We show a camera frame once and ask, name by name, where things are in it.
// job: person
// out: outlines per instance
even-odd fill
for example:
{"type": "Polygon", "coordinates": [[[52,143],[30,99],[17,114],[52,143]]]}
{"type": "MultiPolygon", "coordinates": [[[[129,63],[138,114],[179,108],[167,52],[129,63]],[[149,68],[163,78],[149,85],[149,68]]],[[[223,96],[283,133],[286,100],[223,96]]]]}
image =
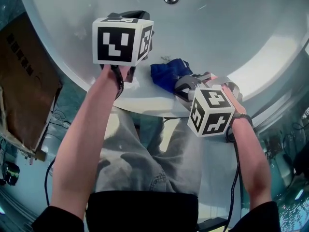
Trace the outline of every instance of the person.
{"type": "MultiPolygon", "coordinates": [[[[129,67],[119,68],[125,79],[129,67]]],[[[223,90],[245,114],[229,88],[223,90]]],[[[166,152],[147,151],[127,112],[113,107],[117,92],[114,72],[105,65],[59,147],[51,205],[32,224],[35,232],[81,232],[84,216],[91,232],[197,231],[202,140],[182,118],[166,152]]],[[[280,231],[259,141],[247,119],[231,126],[251,210],[231,231],[280,231]]]]}

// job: black shirt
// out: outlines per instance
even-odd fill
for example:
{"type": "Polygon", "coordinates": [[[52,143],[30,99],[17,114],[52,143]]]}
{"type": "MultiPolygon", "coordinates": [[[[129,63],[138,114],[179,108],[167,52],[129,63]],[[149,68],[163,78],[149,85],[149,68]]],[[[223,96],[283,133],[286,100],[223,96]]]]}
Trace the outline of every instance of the black shirt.
{"type": "MultiPolygon", "coordinates": [[[[93,231],[180,231],[195,232],[198,199],[195,195],[146,191],[105,191],[93,193],[86,219],[93,231]]],[[[83,221],[60,208],[49,206],[32,224],[35,232],[83,232],[83,221]]],[[[245,215],[230,230],[280,231],[278,207],[264,203],[245,215]]]]}

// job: white bathtub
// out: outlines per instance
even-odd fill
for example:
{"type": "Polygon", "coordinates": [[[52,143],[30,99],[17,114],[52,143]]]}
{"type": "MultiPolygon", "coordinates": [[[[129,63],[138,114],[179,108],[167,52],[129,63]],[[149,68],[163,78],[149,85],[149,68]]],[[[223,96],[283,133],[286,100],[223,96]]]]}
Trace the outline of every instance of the white bathtub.
{"type": "Polygon", "coordinates": [[[154,21],[154,49],[115,105],[155,116],[188,116],[172,94],[153,85],[150,64],[182,58],[195,73],[228,75],[252,115],[282,86],[267,89],[289,68],[309,38],[309,0],[23,0],[47,51],[88,90],[100,68],[92,63],[91,25],[111,12],[145,10],[154,21]]]}

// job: blue towel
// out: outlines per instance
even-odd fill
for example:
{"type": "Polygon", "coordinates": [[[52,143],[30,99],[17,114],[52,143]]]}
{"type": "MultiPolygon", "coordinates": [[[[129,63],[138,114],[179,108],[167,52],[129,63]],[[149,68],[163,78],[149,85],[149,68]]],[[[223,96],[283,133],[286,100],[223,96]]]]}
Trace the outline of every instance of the blue towel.
{"type": "Polygon", "coordinates": [[[151,65],[153,82],[170,93],[174,93],[175,84],[181,77],[192,74],[189,63],[180,58],[167,64],[151,65]]]}

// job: black sleeve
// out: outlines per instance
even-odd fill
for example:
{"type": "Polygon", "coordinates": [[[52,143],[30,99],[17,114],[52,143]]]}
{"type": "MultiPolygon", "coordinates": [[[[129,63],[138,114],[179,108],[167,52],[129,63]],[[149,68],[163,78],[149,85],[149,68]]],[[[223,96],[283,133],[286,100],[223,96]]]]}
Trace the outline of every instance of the black sleeve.
{"type": "Polygon", "coordinates": [[[267,202],[246,214],[230,232],[272,231],[280,232],[279,210],[276,202],[267,202]]]}
{"type": "Polygon", "coordinates": [[[74,231],[84,232],[83,221],[72,213],[49,206],[32,224],[34,232],[74,231]]]}

